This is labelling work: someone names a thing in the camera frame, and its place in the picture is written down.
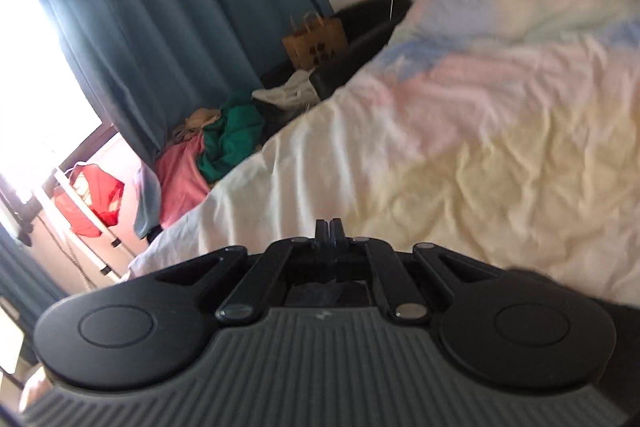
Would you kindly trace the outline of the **black garment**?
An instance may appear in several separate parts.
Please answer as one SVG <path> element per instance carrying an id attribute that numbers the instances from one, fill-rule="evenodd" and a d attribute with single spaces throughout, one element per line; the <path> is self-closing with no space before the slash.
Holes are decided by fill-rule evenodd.
<path id="1" fill-rule="evenodd" d="M 444 314 L 451 306 L 451 298 L 435 287 L 420 265 L 408 263 L 408 271 L 420 289 L 428 311 Z M 639 310 L 592 298 L 608 312 L 616 328 L 616 347 L 598 382 L 600 392 L 629 415 L 628 424 L 639 424 Z M 285 299 L 294 308 L 370 307 L 373 300 L 363 282 L 305 283 L 292 287 Z"/>

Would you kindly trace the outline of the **pink cloth pile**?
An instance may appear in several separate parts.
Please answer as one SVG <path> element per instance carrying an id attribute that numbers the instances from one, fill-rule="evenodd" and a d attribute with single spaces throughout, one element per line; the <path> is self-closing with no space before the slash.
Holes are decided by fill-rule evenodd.
<path id="1" fill-rule="evenodd" d="M 160 181 L 160 226 L 164 230 L 200 205 L 210 192 L 196 162 L 203 150 L 203 137 L 198 133 L 189 140 L 172 144 L 156 162 Z"/>

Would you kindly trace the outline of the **light blue cloth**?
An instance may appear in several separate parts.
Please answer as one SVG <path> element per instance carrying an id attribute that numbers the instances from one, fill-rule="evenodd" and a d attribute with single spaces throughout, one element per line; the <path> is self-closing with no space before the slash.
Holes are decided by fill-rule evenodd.
<path id="1" fill-rule="evenodd" d="M 162 189 L 155 172 L 142 164 L 132 181 L 137 199 L 134 216 L 134 233 L 138 239 L 151 242 L 162 229 L 160 226 L 160 207 L 162 207 Z"/>

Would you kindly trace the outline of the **green garment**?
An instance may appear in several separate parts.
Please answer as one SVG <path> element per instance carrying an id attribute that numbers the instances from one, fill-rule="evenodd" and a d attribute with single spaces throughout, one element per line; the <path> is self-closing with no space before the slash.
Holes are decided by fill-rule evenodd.
<path id="1" fill-rule="evenodd" d="M 265 119 L 249 94 L 233 95 L 219 118 L 202 128 L 203 150 L 196 165 L 207 184 L 221 180 L 253 155 L 262 141 Z"/>

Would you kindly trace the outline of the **red garment on hanger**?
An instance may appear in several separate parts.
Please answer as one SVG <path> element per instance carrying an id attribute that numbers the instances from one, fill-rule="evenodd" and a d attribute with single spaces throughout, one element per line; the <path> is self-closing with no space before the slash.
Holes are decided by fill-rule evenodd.
<path id="1" fill-rule="evenodd" d="M 61 184 L 54 189 L 53 202 L 76 235 L 85 237 L 102 235 L 102 230 L 82 211 L 85 207 L 101 221 L 104 227 L 111 228 L 118 225 L 122 195 L 125 190 L 125 184 L 122 181 L 96 164 L 76 164 L 67 175 L 67 180 L 84 205 L 78 207 Z"/>

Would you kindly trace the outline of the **beige crumpled cloth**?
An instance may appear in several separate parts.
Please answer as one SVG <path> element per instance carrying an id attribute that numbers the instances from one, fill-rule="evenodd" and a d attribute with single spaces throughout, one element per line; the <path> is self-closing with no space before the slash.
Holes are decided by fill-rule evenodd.
<path id="1" fill-rule="evenodd" d="M 171 142 L 174 144 L 191 140 L 201 130 L 216 122 L 221 116 L 218 108 L 199 108 L 186 118 L 182 124 L 178 124 L 171 132 Z"/>

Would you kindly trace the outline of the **pastel bed duvet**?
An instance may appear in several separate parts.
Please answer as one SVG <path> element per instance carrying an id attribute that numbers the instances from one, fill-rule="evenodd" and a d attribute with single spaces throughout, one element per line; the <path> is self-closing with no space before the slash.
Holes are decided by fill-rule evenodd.
<path id="1" fill-rule="evenodd" d="M 416 0 L 344 87 L 130 263 L 132 277 L 340 218 L 639 301 L 639 0 Z"/>

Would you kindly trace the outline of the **white cloth on chair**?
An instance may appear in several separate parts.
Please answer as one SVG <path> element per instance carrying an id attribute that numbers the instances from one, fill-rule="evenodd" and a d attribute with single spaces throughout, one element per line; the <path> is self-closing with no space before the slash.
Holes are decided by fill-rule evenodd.
<path id="1" fill-rule="evenodd" d="M 281 86 L 255 90 L 252 98 L 282 110 L 311 108 L 320 102 L 320 98 L 310 75 L 311 70 L 296 69 Z"/>

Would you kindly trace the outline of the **teal left curtain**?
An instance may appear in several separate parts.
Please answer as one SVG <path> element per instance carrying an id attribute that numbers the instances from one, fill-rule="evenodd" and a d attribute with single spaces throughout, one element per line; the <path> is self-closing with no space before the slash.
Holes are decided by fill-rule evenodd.
<path id="1" fill-rule="evenodd" d="M 38 360 L 32 335 L 41 315 L 68 294 L 42 266 L 27 254 L 5 228 L 0 235 L 1 297 L 17 311 L 18 327 L 25 334 L 21 355 L 35 365 Z"/>

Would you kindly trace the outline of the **white garment steamer stand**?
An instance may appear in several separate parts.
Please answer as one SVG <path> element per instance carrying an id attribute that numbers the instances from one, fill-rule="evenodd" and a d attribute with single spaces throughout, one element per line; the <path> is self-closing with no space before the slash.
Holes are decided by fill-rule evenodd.
<path id="1" fill-rule="evenodd" d="M 75 210 L 64 213 L 55 204 L 55 189 L 61 187 L 66 198 L 70 201 Z M 106 239 L 113 251 L 127 254 L 130 259 L 134 259 L 132 250 L 109 228 L 99 216 L 97 216 L 80 194 L 73 187 L 70 178 L 60 167 L 56 167 L 50 179 L 43 186 L 35 186 L 32 195 L 39 202 L 42 210 L 46 214 L 49 222 L 53 225 L 56 234 L 63 243 L 71 243 L 78 251 L 83 253 L 104 275 L 113 282 L 118 282 L 124 276 L 124 272 L 114 269 L 114 265 L 108 262 L 87 242 L 89 235 L 85 232 L 77 234 L 77 231 L 84 229 L 87 225 L 100 232 L 102 239 Z"/>

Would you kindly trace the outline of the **brown paper bag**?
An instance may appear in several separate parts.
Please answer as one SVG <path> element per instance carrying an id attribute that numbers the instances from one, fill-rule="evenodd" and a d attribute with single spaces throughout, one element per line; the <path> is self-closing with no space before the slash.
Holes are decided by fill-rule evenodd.
<path id="1" fill-rule="evenodd" d="M 291 35 L 282 38 L 288 58 L 296 69 L 313 70 L 345 51 L 348 47 L 342 22 L 336 17 L 322 17 L 307 12 L 298 29 L 293 17 Z"/>

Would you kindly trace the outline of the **window with black frame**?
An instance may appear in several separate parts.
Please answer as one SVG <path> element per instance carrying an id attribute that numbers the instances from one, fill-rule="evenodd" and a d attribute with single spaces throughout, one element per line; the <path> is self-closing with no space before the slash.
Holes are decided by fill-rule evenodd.
<path id="1" fill-rule="evenodd" d="M 6 228 L 32 243 L 32 221 L 58 185 L 53 173 L 89 160 L 116 135 L 82 92 L 39 0 L 1 0 L 1 202 Z"/>

